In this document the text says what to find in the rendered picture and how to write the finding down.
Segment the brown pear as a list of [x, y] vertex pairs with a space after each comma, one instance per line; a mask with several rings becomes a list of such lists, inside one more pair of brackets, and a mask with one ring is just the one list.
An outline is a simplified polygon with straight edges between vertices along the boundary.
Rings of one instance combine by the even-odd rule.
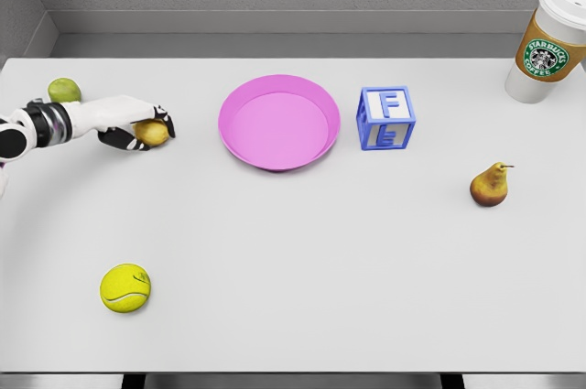
[[470, 184], [472, 199], [484, 207], [502, 203], [508, 194], [507, 171], [511, 167], [514, 165], [496, 162], [477, 175]]

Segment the yellow tennis ball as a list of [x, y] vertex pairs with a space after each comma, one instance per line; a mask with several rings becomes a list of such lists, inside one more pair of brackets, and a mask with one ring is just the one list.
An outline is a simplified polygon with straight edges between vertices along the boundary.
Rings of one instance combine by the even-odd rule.
[[140, 265], [121, 264], [113, 267], [103, 277], [99, 294], [104, 305], [118, 313], [140, 309], [148, 300], [151, 281]]

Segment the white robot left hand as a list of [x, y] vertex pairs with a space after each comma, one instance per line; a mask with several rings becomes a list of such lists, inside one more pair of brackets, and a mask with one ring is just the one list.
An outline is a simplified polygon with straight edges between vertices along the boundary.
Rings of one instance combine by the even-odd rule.
[[145, 120], [160, 120], [175, 137], [175, 128], [169, 113], [160, 105], [137, 98], [119, 95], [84, 103], [78, 113], [77, 132], [96, 130], [99, 140], [122, 150], [147, 151], [150, 146], [135, 135], [121, 128], [123, 124], [135, 124]]

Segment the pink plate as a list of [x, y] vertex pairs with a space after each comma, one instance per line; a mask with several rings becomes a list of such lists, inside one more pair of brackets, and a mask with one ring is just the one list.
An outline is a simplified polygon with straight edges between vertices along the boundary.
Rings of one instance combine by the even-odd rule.
[[299, 76], [266, 75], [228, 95], [218, 128], [224, 145], [240, 160], [286, 171], [329, 151], [340, 131], [341, 115], [319, 84]]

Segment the blue letter block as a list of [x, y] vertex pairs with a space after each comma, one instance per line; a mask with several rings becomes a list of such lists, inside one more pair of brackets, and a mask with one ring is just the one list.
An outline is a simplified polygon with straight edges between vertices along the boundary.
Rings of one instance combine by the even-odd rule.
[[416, 124], [407, 86], [363, 87], [356, 123], [361, 149], [405, 149]]

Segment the white paper coffee cup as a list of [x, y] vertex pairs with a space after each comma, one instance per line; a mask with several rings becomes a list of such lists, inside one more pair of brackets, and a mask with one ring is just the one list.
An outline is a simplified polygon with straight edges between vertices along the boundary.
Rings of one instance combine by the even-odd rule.
[[505, 90], [521, 103], [539, 103], [586, 60], [586, 0], [538, 0]]

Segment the green lime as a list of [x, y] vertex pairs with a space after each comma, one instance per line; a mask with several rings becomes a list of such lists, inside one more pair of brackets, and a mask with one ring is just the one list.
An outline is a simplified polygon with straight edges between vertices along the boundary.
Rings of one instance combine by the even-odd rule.
[[57, 78], [48, 86], [48, 95], [54, 103], [72, 103], [81, 101], [81, 89], [69, 78]]

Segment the yellow lemon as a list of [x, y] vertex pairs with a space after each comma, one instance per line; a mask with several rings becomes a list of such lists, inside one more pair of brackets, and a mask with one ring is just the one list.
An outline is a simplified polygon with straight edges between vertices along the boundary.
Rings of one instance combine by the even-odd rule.
[[169, 139], [166, 124], [161, 119], [147, 119], [133, 124], [138, 140], [147, 146], [161, 146]]

